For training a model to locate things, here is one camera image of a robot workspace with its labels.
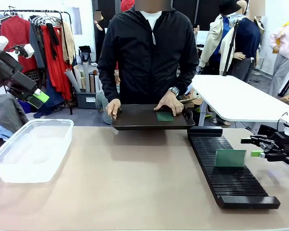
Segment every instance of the pink sweater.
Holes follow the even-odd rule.
[[[275,47],[276,40],[280,38],[279,54],[289,59],[289,25],[280,28],[270,35],[270,47]]]

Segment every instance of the man's right hand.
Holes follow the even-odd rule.
[[[273,50],[275,50],[276,52],[279,52],[280,46],[276,45],[274,46]]]
[[[235,52],[233,54],[233,58],[238,59],[238,60],[243,60],[246,58],[246,56],[242,52]]]
[[[107,113],[114,120],[117,119],[118,109],[121,107],[121,102],[119,99],[113,99],[107,106]]]

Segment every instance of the beige garment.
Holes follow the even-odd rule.
[[[229,48],[230,48],[230,43],[231,43],[234,31],[235,31],[234,27],[231,28],[230,31],[226,34],[226,36],[223,38],[222,43],[221,43],[221,63],[220,63],[220,74],[221,75],[223,74],[223,71],[225,70],[226,61],[227,61]],[[236,47],[236,40],[234,40],[234,45],[233,45],[233,48],[231,50],[231,55],[230,55],[227,71],[229,70],[230,64],[232,62],[233,55],[235,52],[235,47]]]
[[[73,57],[74,57],[74,37],[71,30],[70,24],[68,24],[66,21],[63,21],[64,31],[62,32],[62,50],[63,50],[63,59],[69,64],[72,64]]]
[[[220,44],[220,41],[223,36],[223,17],[218,15],[213,23],[210,25],[210,31],[204,45],[199,66],[205,67],[206,63],[209,61],[209,58],[213,55],[214,51]]]

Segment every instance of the table leg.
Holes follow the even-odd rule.
[[[257,135],[257,134],[258,134],[260,125],[261,125],[261,123],[259,123],[259,122],[255,122],[255,123],[253,124],[253,126],[252,126],[252,128],[251,128],[252,134],[254,134],[254,135]]]
[[[204,119],[207,113],[207,106],[208,106],[207,102],[203,101],[203,103],[200,106],[200,118],[198,126],[203,126],[204,124]]]

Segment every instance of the red sweater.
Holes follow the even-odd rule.
[[[30,43],[30,22],[18,16],[11,17],[2,22],[0,35],[9,40],[6,50],[15,45],[28,44]],[[24,67],[23,73],[38,68],[34,56],[29,59],[19,56],[18,62]]]
[[[135,4],[135,0],[122,0],[121,11],[128,11]]]

